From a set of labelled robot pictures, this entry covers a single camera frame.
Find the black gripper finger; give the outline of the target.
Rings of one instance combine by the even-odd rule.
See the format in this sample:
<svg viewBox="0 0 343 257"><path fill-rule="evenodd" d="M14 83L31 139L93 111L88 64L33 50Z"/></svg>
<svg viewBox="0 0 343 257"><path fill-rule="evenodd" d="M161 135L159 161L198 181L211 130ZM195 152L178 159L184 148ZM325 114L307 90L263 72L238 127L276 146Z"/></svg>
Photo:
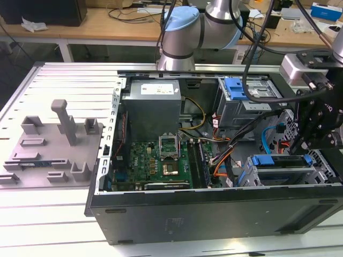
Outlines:
<svg viewBox="0 0 343 257"><path fill-rule="evenodd" d="M322 109L315 100L299 101L296 104L296 154L312 149L321 149Z"/></svg>
<svg viewBox="0 0 343 257"><path fill-rule="evenodd" d="M297 135L290 147L292 155L335 147L335 74L305 73L303 79L310 92L297 92L303 99L295 105Z"/></svg>

